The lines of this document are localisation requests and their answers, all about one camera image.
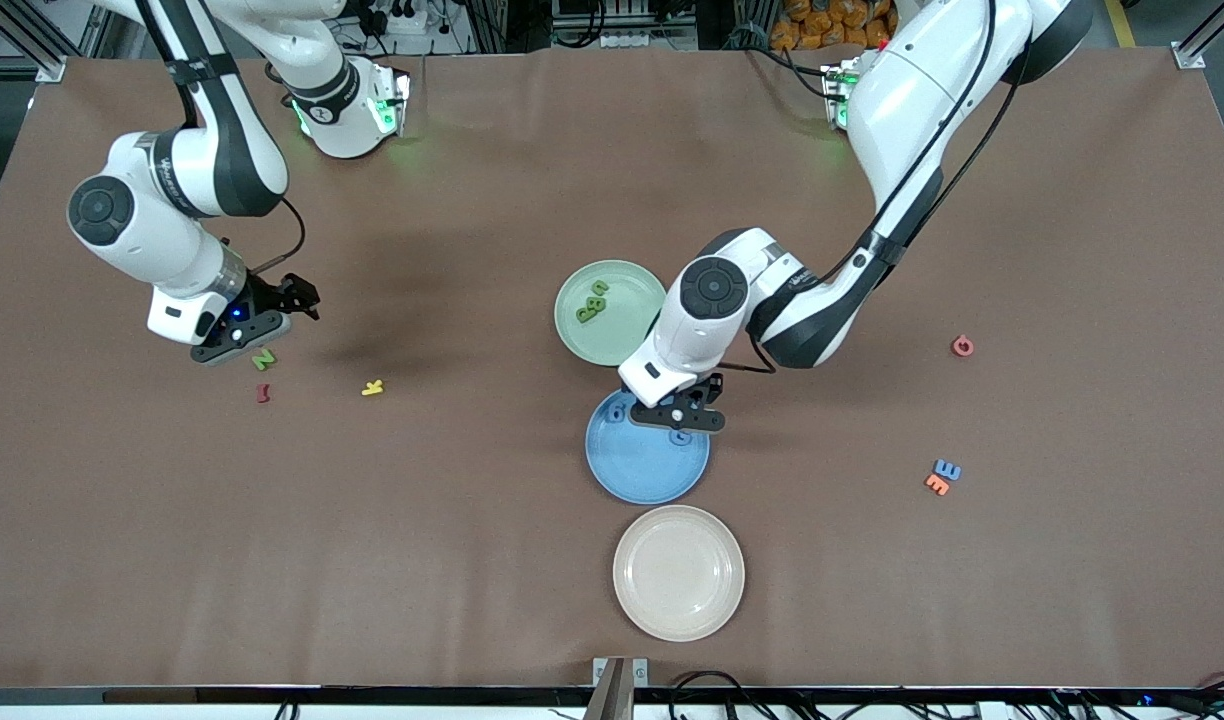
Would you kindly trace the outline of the beige plate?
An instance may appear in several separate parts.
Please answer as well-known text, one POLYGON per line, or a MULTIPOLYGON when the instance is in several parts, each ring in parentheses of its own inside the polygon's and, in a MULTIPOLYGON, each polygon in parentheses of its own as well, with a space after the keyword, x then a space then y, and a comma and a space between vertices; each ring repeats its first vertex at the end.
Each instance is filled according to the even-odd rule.
POLYGON ((671 643, 700 640, 741 607, 744 555, 712 512, 667 504, 644 512, 622 533, 612 582, 627 620, 640 631, 671 643))

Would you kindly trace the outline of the green plate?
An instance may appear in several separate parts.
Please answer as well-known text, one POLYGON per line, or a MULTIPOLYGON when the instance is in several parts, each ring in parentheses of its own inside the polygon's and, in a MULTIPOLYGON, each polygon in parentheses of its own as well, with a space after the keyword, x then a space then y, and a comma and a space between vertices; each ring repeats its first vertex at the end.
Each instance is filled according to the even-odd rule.
POLYGON ((577 358, 599 366, 617 366, 647 337, 663 306, 661 280, 644 266, 625 260, 599 260, 581 266, 562 283, 554 301, 554 328, 563 347, 577 358), (592 282, 603 280, 610 291, 606 309, 590 322, 577 322, 577 307, 592 295, 592 282))

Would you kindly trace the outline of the white power strip with plugs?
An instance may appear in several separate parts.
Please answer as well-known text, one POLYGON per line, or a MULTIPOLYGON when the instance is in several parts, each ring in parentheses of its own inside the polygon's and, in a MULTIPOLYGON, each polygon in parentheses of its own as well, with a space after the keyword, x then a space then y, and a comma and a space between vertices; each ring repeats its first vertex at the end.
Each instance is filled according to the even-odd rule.
POLYGON ((428 31, 446 33, 446 13, 432 0, 348 0, 366 38, 387 36, 425 36, 428 31))

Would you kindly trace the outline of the orange packet pile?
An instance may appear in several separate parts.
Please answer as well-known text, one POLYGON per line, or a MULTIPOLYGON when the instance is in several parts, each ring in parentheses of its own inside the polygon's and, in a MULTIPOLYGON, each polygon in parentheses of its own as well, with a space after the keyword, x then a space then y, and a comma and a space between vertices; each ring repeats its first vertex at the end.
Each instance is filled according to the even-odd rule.
POLYGON ((775 53, 823 47, 885 47, 895 36, 901 13, 895 0, 778 0, 767 29, 775 53))

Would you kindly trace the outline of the blue plate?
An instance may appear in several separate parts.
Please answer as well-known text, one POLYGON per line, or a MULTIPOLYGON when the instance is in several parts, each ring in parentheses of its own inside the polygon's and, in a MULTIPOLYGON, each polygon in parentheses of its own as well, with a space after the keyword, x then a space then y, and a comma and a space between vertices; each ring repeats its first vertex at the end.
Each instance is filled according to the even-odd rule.
POLYGON ((607 407, 625 400, 627 413, 635 397, 614 391, 590 415, 584 436, 586 464, 600 486, 627 503, 656 506, 684 497, 696 486, 709 460, 711 437, 692 433, 685 447, 670 442, 671 430, 640 427, 629 420, 610 422, 607 407))

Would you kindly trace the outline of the dark metal post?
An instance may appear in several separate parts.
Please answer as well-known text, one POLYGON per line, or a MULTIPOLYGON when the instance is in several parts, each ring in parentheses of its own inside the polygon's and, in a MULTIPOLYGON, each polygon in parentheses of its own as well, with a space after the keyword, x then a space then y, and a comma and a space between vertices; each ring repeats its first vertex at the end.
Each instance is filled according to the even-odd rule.
POLYGON ((635 707, 635 659, 608 658, 595 661, 595 688, 583 720, 632 720, 635 707))

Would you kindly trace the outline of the silver clamp bracket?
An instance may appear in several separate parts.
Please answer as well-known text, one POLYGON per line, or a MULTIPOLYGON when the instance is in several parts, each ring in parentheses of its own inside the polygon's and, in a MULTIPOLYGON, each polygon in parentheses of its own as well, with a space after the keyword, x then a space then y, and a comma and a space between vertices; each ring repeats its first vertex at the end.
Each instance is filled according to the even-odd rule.
POLYGON ((613 660, 618 660, 624 665, 624 669, 632 673, 632 684, 636 688, 649 687, 649 662, 647 659, 641 658, 594 658, 592 659, 592 680, 590 684, 599 684, 602 680, 603 670, 608 667, 608 664, 613 660))

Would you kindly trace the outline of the black table edge rail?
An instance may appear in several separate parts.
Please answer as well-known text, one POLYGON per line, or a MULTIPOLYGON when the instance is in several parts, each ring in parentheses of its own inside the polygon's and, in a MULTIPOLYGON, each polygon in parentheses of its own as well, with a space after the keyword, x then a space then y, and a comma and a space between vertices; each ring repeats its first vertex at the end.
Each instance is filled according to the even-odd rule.
MULTIPOLYGON (((592 697, 581 684, 127 684, 127 687, 0 688, 0 707, 24 705, 415 705, 415 707, 579 707, 592 697)), ((1224 711, 1224 689, 1211 688, 1047 688, 931 687, 931 684, 821 684, 821 687, 748 687, 685 684, 645 687, 635 700, 666 705, 674 700, 755 700, 763 705, 965 705, 969 700, 1002 700, 1010 705, 1066 707, 1097 703, 1129 711, 1146 708, 1224 711)))

